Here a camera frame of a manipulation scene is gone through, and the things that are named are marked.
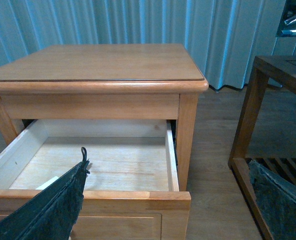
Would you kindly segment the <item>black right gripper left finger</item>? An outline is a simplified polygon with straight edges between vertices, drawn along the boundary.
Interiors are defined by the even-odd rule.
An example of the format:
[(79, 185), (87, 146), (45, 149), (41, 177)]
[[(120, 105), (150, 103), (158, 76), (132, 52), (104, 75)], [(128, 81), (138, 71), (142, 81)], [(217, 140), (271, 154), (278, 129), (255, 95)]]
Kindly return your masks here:
[(62, 177), (0, 221), (0, 240), (66, 240), (83, 204), (89, 162)]

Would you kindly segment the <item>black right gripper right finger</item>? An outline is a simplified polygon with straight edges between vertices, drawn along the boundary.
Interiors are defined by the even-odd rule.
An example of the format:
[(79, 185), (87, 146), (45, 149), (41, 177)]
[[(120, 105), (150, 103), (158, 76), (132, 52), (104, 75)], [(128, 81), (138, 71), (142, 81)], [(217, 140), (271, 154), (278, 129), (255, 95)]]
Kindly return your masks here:
[(275, 240), (296, 240), (296, 186), (257, 161), (249, 163), (256, 203)]

